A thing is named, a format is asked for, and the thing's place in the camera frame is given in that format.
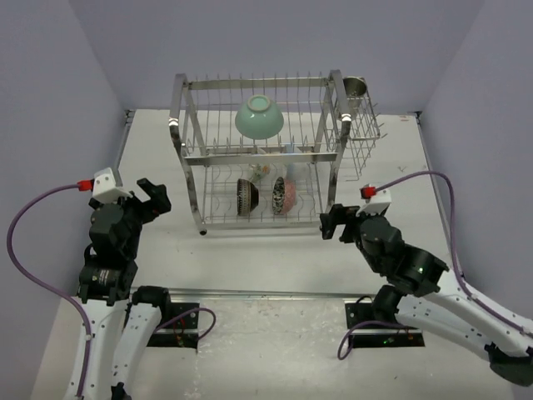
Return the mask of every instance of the wire basket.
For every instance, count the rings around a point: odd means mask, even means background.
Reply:
[[[238,108],[255,94],[268,96],[283,112],[283,128],[270,139],[252,140],[235,126]],[[359,178],[381,137],[364,79],[343,79],[339,71],[331,71],[328,77],[217,76],[191,82],[178,74],[169,128],[186,176],[192,215],[202,234],[207,228],[318,225],[319,214],[335,202],[342,159],[351,160]],[[294,208],[277,216],[271,190],[292,163],[305,165],[309,173],[295,181]],[[248,179],[250,165],[257,164],[270,166],[271,174],[257,184],[259,206],[249,216],[239,217],[237,180]]]

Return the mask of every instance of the green bowl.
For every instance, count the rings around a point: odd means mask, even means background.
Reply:
[[[235,116],[237,130],[247,138],[264,140],[276,136],[283,128],[283,114],[270,98],[256,94],[241,105]]]

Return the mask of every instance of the dish rack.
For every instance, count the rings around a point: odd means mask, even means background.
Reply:
[[[275,137],[252,140],[235,127],[238,108],[254,94],[267,95],[283,112],[285,123]],[[168,126],[201,235],[207,229],[319,226],[320,213],[335,202],[343,159],[358,179],[381,137],[364,79],[343,78],[338,70],[327,77],[193,81],[177,74]],[[300,166],[296,205],[285,215],[275,215],[273,185],[292,163]],[[259,204],[249,215],[237,216],[237,180],[248,179],[250,166],[257,164],[271,169],[254,183]]]

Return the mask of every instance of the white table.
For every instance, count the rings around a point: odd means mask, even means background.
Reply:
[[[144,227],[134,282],[172,289],[305,293],[376,293],[385,282],[373,274],[355,246],[324,242],[316,229],[209,232],[192,221],[180,164],[167,131],[167,111],[140,110],[134,118],[120,171],[127,188],[138,178],[165,183],[172,212]],[[427,169],[413,117],[382,116],[383,132],[363,170],[351,182],[349,165],[339,177],[337,201],[359,204],[359,187],[385,183]],[[395,187],[387,216],[407,242],[449,262],[431,180],[419,177]],[[148,348],[133,398],[390,400],[512,399],[510,385],[486,362],[425,333],[426,347],[358,349],[345,361],[336,347],[346,331],[341,298],[246,300],[192,294],[215,310],[219,323],[189,349]],[[33,398],[62,398],[72,371],[77,314],[64,302],[42,360]],[[210,322],[200,316],[200,325]]]

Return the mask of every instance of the wire shelf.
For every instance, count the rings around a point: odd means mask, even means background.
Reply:
[[[316,164],[307,163],[296,184],[296,204],[284,215],[275,215],[272,210],[272,191],[280,176],[286,176],[284,165],[271,165],[270,173],[254,185],[259,191],[259,203],[247,216],[237,215],[237,180],[248,179],[246,165],[221,165],[207,167],[202,202],[202,218],[210,228],[283,228],[292,225],[317,226],[324,208],[320,196],[320,179]]]
[[[353,92],[354,82],[364,90]],[[256,94],[276,102],[285,120],[282,130],[266,140],[244,137],[235,126],[237,110]],[[200,232],[206,230],[206,225],[253,228],[316,223],[318,214],[335,201],[341,161],[351,159],[355,179],[359,179],[381,138],[373,108],[364,79],[343,78],[339,71],[331,71],[327,77],[217,76],[202,80],[196,77],[193,81],[187,81],[183,74],[176,75],[169,128]],[[238,217],[237,179],[246,178],[248,165],[258,163],[271,165],[277,175],[259,182],[261,200],[257,210],[249,217]],[[274,216],[268,199],[276,178],[284,176],[289,163],[308,164],[315,169],[314,177],[296,182],[299,206],[286,216]],[[323,179],[319,178],[318,164],[325,164],[328,170],[322,174]],[[197,196],[195,186],[192,167],[197,166],[205,167],[203,198]],[[327,193],[323,205],[321,190]]]

